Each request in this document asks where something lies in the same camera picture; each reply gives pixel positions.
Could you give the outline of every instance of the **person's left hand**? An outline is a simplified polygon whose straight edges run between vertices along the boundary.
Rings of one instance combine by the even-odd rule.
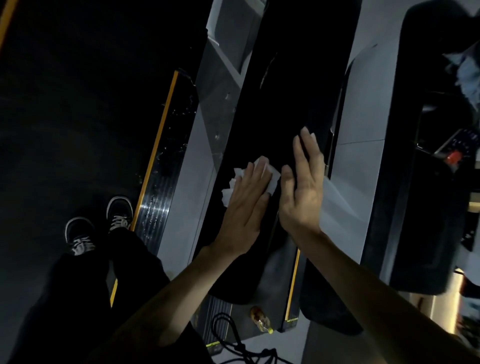
[[[237,177],[222,227],[213,245],[222,252],[237,257],[245,254],[257,240],[270,194],[264,193],[272,179],[265,169],[268,159],[260,157],[254,168],[249,163],[242,177]]]

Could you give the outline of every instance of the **black cable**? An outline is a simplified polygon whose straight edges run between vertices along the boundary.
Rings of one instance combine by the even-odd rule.
[[[220,321],[227,321],[228,324],[230,325],[233,335],[235,336],[235,340],[237,341],[237,344],[232,344],[231,342],[223,340],[219,334],[217,333],[216,330],[216,325]],[[278,361],[281,361],[286,364],[293,364],[285,359],[279,358],[276,349],[263,349],[262,352],[250,352],[246,349],[245,344],[243,344],[240,340],[239,333],[237,331],[237,326],[235,325],[235,322],[233,319],[225,314],[225,313],[219,313],[216,314],[212,318],[212,322],[210,325],[210,329],[212,331],[213,336],[218,340],[220,345],[223,346],[224,349],[228,350],[232,354],[235,354],[236,356],[239,356],[239,358],[234,358],[234,359],[229,359],[225,362],[222,362],[221,364],[228,364],[228,363],[233,363],[233,362],[244,362],[246,364],[259,364],[260,359],[262,358],[267,358],[265,363],[263,364],[277,364]]]

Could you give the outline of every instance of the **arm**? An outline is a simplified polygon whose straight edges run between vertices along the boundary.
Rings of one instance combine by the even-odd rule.
[[[280,222],[305,256],[330,283],[388,363],[478,363],[480,360],[433,321],[340,251],[318,225],[324,177],[323,155],[306,129],[298,137],[292,170],[282,169]]]
[[[267,162],[261,158],[256,168],[249,163],[243,179],[237,179],[215,241],[95,350],[88,363],[136,362],[178,339],[218,277],[257,239],[269,199],[264,190],[272,177],[267,170],[262,174]]]

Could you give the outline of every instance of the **shoe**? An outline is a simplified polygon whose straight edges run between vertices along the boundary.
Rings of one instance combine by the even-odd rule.
[[[133,207],[125,196],[115,196],[107,206],[107,221],[109,232],[117,228],[130,229],[133,220]]]
[[[94,235],[95,226],[87,218],[78,216],[70,219],[65,225],[65,241],[74,255],[95,250]]]

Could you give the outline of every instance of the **white shoelace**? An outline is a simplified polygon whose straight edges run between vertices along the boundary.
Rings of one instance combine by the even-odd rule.
[[[125,216],[122,215],[114,215],[112,220],[112,225],[110,227],[110,231],[116,228],[130,228],[130,224],[128,223]]]
[[[77,238],[73,240],[73,253],[74,255],[81,255],[95,249],[95,245],[92,243],[89,237]]]

